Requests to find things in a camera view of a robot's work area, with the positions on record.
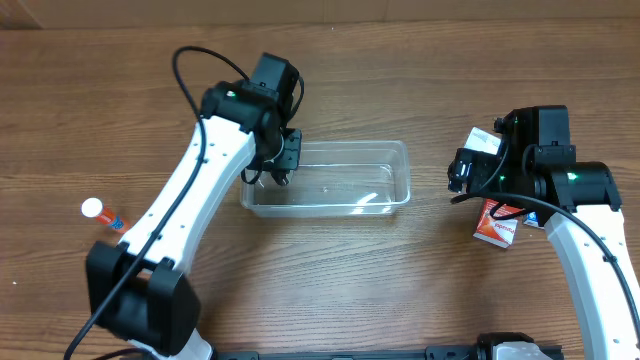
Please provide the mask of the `white and blue box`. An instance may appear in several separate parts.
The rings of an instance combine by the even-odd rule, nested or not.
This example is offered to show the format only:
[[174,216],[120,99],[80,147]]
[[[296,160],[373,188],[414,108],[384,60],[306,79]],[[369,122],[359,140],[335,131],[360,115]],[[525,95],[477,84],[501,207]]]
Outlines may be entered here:
[[500,149],[501,139],[480,128],[473,127],[470,131],[464,148],[496,155]]

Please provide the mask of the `orange tube white cap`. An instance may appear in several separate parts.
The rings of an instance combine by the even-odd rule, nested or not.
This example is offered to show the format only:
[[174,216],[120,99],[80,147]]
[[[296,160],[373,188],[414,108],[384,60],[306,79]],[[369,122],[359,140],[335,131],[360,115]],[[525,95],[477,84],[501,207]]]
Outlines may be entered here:
[[81,213],[120,234],[124,234],[130,229],[129,223],[124,218],[95,197],[88,198],[81,204]]

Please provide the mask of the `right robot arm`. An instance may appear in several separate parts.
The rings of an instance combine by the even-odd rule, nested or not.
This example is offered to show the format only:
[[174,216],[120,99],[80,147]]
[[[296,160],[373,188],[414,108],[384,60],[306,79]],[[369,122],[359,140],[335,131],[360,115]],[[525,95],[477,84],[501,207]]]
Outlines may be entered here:
[[565,273],[586,358],[638,358],[639,283],[611,171],[577,161],[564,105],[514,109],[494,130],[496,153],[457,150],[447,170],[451,201],[483,198],[535,213]]

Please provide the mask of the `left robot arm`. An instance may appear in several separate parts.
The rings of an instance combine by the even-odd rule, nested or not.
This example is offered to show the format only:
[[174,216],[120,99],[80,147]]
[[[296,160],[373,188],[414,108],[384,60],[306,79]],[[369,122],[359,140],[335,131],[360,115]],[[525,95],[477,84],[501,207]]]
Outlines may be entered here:
[[264,53],[251,75],[221,81],[190,104],[189,148],[145,215],[115,245],[98,241],[85,260],[93,326],[129,342],[112,359],[211,359],[197,331],[201,303],[188,280],[204,231],[236,179],[268,173],[280,186],[299,166],[302,135],[289,127],[304,80],[286,59]]

